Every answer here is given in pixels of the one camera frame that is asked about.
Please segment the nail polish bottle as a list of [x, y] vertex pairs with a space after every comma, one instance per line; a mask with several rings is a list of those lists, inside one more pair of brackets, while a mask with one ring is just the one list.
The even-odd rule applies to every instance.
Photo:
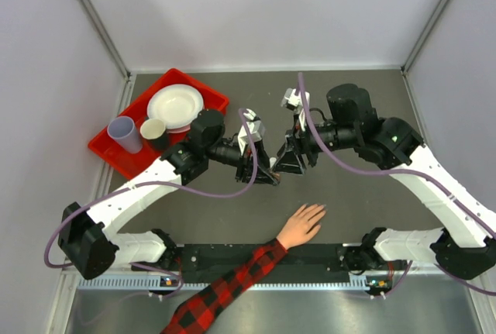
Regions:
[[272, 178], [274, 180], [274, 184], [275, 185], [279, 185], [280, 182], [281, 182], [281, 176], [280, 176], [280, 174], [279, 173], [272, 173], [271, 175], [272, 175]]

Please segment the grey nail polish cap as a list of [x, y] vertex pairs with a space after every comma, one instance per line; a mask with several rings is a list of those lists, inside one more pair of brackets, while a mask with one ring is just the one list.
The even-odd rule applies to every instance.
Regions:
[[277, 163], [277, 158], [276, 157], [271, 157], [270, 158], [270, 168], [271, 168], [271, 170], [275, 170], [276, 163]]

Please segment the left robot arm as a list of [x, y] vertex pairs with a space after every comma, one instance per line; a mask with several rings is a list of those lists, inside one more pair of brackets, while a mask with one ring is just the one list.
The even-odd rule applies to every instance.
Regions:
[[263, 148], [264, 126], [255, 112], [240, 109], [242, 126], [234, 138], [226, 138], [224, 116], [204, 109], [192, 121], [186, 137], [170, 146], [139, 175], [119, 189], [84, 206], [74, 202], [62, 215], [52, 241], [86, 280], [111, 267], [132, 263], [167, 269], [175, 262], [175, 245], [164, 231], [122, 233], [121, 228], [155, 201], [205, 173], [210, 161], [236, 168], [236, 180], [277, 184]]

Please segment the red plaid sleeve forearm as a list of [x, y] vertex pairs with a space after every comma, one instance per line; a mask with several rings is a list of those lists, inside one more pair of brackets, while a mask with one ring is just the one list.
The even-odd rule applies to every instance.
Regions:
[[243, 292], [263, 280], [287, 254], [288, 251], [277, 239], [259, 246], [244, 263], [181, 303], [162, 333], [207, 332], [229, 305]]

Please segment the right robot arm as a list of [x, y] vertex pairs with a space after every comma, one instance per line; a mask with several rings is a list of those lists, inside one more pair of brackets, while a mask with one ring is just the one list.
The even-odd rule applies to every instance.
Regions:
[[294, 122], [277, 153], [277, 173], [303, 175], [320, 153], [353, 150], [377, 166], [370, 175], [387, 175], [404, 185], [440, 222], [431, 230], [398, 231], [377, 227], [341, 256], [350, 270], [373, 270], [387, 262], [432, 263], [468, 281], [495, 266], [495, 213], [439, 163], [421, 135], [400, 118], [380, 118], [367, 90], [341, 84], [326, 94], [331, 116], [311, 121], [309, 94], [289, 88], [281, 105]]

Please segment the mannequin hand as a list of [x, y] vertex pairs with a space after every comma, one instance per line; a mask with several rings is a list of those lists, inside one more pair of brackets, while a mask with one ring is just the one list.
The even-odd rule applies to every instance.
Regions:
[[285, 223], [278, 233], [277, 241], [289, 250], [301, 246], [315, 237], [321, 226], [320, 222], [326, 215], [324, 205], [303, 205]]

